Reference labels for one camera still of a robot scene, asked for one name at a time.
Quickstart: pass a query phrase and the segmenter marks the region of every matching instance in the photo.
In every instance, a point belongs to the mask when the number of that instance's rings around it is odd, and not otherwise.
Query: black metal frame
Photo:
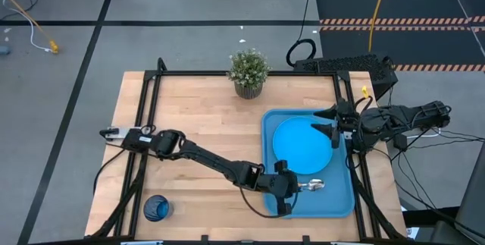
[[[148,87],[149,87],[149,81],[154,77],[155,82],[153,84],[153,94],[152,94],[152,100],[150,103],[150,108],[149,108],[149,118],[147,120],[146,124],[153,124],[155,120],[155,108],[157,105],[157,100],[158,100],[158,91],[160,88],[160,82],[161,82],[161,77],[163,76],[225,76],[226,71],[168,71],[164,62],[161,60],[161,58],[158,59],[158,69],[156,71],[145,71],[145,75],[143,78],[143,85],[142,85],[142,91],[140,94],[140,99],[139,99],[139,105],[138,105],[138,111],[136,113],[136,121],[135,125],[136,126],[141,126],[142,125],[142,115],[144,112],[144,105],[146,102],[146,95],[148,92]],[[350,84],[350,78],[349,78],[349,72],[348,71],[330,71],[330,72],[309,72],[309,71],[270,71],[269,76],[322,76],[322,77],[332,77],[333,79],[333,87],[335,91],[335,97],[336,99],[342,97],[342,92],[340,89],[340,79],[344,82],[345,87],[346,87],[346,95],[347,99],[354,102],[354,96],[352,94],[352,88]],[[146,169],[146,161],[147,156],[144,155],[142,159],[140,160],[139,163],[139,170],[142,170],[142,174],[145,174],[145,169]],[[130,153],[130,157],[128,159],[127,163],[127,169],[125,171],[125,176],[124,176],[124,182],[123,182],[123,191],[121,196],[126,195],[127,189],[130,186],[130,180],[132,178],[133,174],[133,166],[135,162],[135,154]],[[365,156],[359,156],[359,162],[361,163],[361,178],[365,184],[366,190],[369,192],[369,194],[372,196],[372,189],[371,189],[371,180],[369,177],[369,171],[368,171],[368,166],[367,162],[365,161]],[[355,166],[354,162],[352,159],[349,160],[349,166]],[[133,201],[133,208],[132,208],[132,214],[131,214],[131,219],[130,219],[130,226],[129,226],[129,232],[128,235],[131,237],[134,237],[136,234],[136,225],[137,225],[137,219],[138,219],[138,214],[139,214],[139,208],[140,208],[140,200],[141,200],[141,193],[142,193],[142,182],[141,185],[139,185],[138,190],[135,194],[135,200]],[[362,206],[361,206],[361,201],[358,195],[357,190],[354,188],[354,197],[355,197],[355,218],[357,221],[357,226],[358,226],[358,235],[360,240],[364,240],[366,236],[365,232],[365,222],[364,222],[364,216],[362,214]],[[121,232],[121,227],[124,222],[124,216],[120,216],[120,218],[117,220],[117,224],[115,226],[114,230],[114,236],[119,236]],[[376,218],[371,214],[371,226],[372,226],[372,231],[374,234],[374,237],[380,237],[380,228],[379,224],[377,223]]]
[[[139,98],[139,105],[138,110],[136,113],[135,124],[137,126],[142,125],[142,116],[143,112],[145,111],[145,103],[148,94],[149,82],[150,80],[155,78],[153,83],[153,90],[152,90],[152,99],[149,106],[149,116],[147,119],[146,124],[153,124],[155,120],[155,109],[158,101],[158,91],[161,84],[161,78],[163,76],[225,76],[226,71],[168,71],[163,60],[161,58],[158,59],[158,69],[155,71],[145,71],[145,75],[143,77],[143,84]],[[349,101],[354,102],[354,96],[352,93],[350,77],[348,71],[330,71],[330,72],[310,72],[310,71],[271,71],[269,76],[321,76],[321,77],[332,77],[333,79],[333,87],[335,91],[336,99],[342,97],[342,92],[340,88],[340,81],[344,82],[346,87],[346,95]],[[49,242],[49,243],[38,243],[38,244],[120,244],[121,242],[130,242],[135,241],[136,235],[136,226],[139,217],[139,208],[140,208],[140,201],[143,189],[143,181],[144,175],[146,171],[147,165],[147,155],[143,155],[140,162],[139,162],[139,173],[141,171],[142,178],[141,181],[137,184],[136,192],[134,194],[135,198],[133,201],[133,208],[132,208],[132,215],[130,218],[130,226],[128,235],[120,235],[121,228],[124,222],[124,211],[123,215],[120,215],[119,219],[116,221],[115,228],[114,228],[114,236],[113,237],[89,237],[84,240],[70,240],[70,241],[61,241],[61,242]],[[368,171],[368,165],[364,155],[360,155],[359,163],[361,166],[361,179],[364,183],[366,191],[369,193],[371,198],[372,196],[372,188],[371,188],[371,180]],[[133,175],[133,166],[135,164],[135,154],[130,153],[127,162],[127,169],[125,171],[124,182],[123,182],[123,191],[121,194],[121,198],[124,197],[128,193],[128,188],[130,188],[130,182]],[[355,167],[353,159],[349,159],[349,166]],[[354,189],[354,197],[355,197],[355,219],[357,223],[359,241],[357,243],[372,243],[372,244],[409,244],[412,242],[414,245],[431,245],[436,243],[422,243],[422,242],[414,242],[408,240],[389,240],[383,239],[380,236],[380,226],[377,223],[376,218],[374,215],[369,212],[371,217],[371,228],[373,237],[367,237],[366,230],[365,230],[365,221],[364,216],[362,213],[362,205],[360,201],[360,196],[358,191],[355,188],[356,179],[354,179],[354,175],[352,176],[352,186]],[[240,241],[209,241],[208,235],[202,235],[200,240],[163,240],[163,244],[174,244],[174,245],[185,245],[185,244],[201,244],[201,245],[209,245],[209,244],[220,244],[220,245],[233,245],[236,243],[250,243],[250,244],[267,244],[267,245],[276,245],[276,244],[284,244],[284,245],[330,245],[333,242],[314,242],[310,241],[309,236],[302,236],[302,241],[256,241],[256,240],[240,240]]]

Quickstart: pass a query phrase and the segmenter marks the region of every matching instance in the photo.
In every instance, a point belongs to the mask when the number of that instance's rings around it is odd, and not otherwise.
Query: concrete floor
[[[39,20],[96,20],[104,0],[39,0]],[[299,20],[305,0],[112,0],[106,20]],[[0,15],[8,13],[0,8]],[[308,19],[318,19],[310,0]],[[45,27],[61,46],[50,55],[29,44],[29,27],[9,27],[0,42],[12,53],[0,57],[0,236],[19,238],[39,179],[66,109],[93,27]],[[4,32],[7,27],[0,27]],[[318,40],[306,27],[303,37]],[[98,131],[111,123],[122,74],[155,66],[161,56],[171,70],[227,69],[228,55],[255,47],[277,70],[289,70],[286,50],[298,27],[103,27],[89,65],[52,180],[30,242],[81,238],[92,201],[92,181],[104,142]],[[46,45],[37,33],[35,41]],[[299,50],[294,58],[308,51]],[[483,73],[398,73],[394,104],[419,105],[435,99],[453,107],[449,130],[485,134]],[[441,142],[422,139],[417,145]],[[408,152],[418,179],[437,206],[461,202],[479,143]],[[396,179],[412,191],[395,168]],[[422,208],[405,194],[403,199]]]

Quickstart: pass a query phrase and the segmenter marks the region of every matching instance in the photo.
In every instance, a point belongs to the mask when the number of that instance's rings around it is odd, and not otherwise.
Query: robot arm
[[[450,111],[449,106],[435,101],[412,108],[404,105],[369,108],[359,114],[355,106],[339,99],[337,105],[314,113],[318,117],[335,119],[336,126],[313,124],[312,127],[327,135],[333,148],[339,145],[340,133],[347,133],[351,137],[348,139],[351,149],[367,152],[377,141],[404,136],[402,133],[408,130],[445,127],[449,124]]]
[[[197,146],[185,139],[185,135],[178,130],[163,130],[157,135],[144,134],[140,129],[130,129],[121,146],[134,152],[155,152],[160,160],[191,159],[201,165],[220,172],[228,181],[245,190],[272,194],[277,201],[279,216],[291,214],[292,207],[285,203],[294,193],[301,191],[300,187],[308,190],[318,190],[323,183],[299,184],[295,173],[287,168],[286,161],[278,161],[274,165],[276,174],[265,174],[263,165],[256,165],[247,161],[230,161],[213,152]]]

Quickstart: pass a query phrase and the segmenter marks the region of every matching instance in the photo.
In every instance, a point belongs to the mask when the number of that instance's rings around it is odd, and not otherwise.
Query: white cable
[[[438,137],[439,135],[441,135],[441,128],[438,128],[438,132],[436,132],[436,134],[433,134],[433,135],[421,135],[421,138],[433,138],[433,137]],[[415,135],[415,136],[408,136],[407,138],[408,139],[413,139],[413,138],[418,138],[419,135]]]
[[[38,45],[36,45],[36,44],[33,42],[33,31],[34,31],[34,27],[33,27],[33,23],[32,23],[32,21],[31,21],[31,20],[30,20],[30,19],[29,19],[27,16],[25,16],[25,14],[22,14],[20,11],[17,11],[17,10],[12,9],[12,8],[8,8],[8,7],[7,7],[7,5],[5,5],[5,2],[6,2],[6,0],[3,0],[3,1],[2,1],[2,4],[3,4],[3,6],[4,6],[5,8],[7,8],[8,10],[11,10],[11,11],[15,11],[15,12],[17,12],[18,14],[22,15],[22,17],[25,17],[25,19],[27,19],[27,20],[29,21],[29,23],[30,23],[30,44],[32,44],[34,47],[36,47],[36,48],[38,48],[38,49],[43,50],[44,52],[52,52],[52,50],[51,50],[51,49],[49,49],[49,48],[44,48],[44,47],[41,47],[41,46],[38,46]]]

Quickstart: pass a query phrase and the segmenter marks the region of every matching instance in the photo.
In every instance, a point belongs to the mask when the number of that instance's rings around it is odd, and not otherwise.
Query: wooden tabletop
[[[355,99],[361,88],[372,88],[368,73],[351,72]],[[121,84],[113,125],[132,127],[136,115],[143,72],[126,72]],[[144,123],[146,123],[149,90]],[[162,77],[155,125],[158,130],[182,130],[187,139],[231,160],[261,162],[261,116],[272,108],[328,108],[335,103],[329,77],[269,77],[262,94],[244,100],[226,77]],[[377,149],[387,152],[384,143]],[[119,149],[107,146],[103,163]],[[405,225],[389,160],[382,153],[367,155],[374,197],[384,215],[401,233]],[[120,199],[127,154],[110,164],[99,177],[92,201],[86,234],[95,232]],[[302,240],[355,241],[358,231],[354,212],[346,218],[261,218],[243,202],[239,189],[224,177],[194,161],[160,162],[149,157],[143,185],[143,204],[160,194],[174,204],[170,218],[159,222],[145,219],[140,207],[136,239],[139,240]],[[247,192],[249,202],[266,212],[260,193]],[[127,233],[132,205],[125,213],[123,233]],[[366,231],[371,234],[367,207]]]

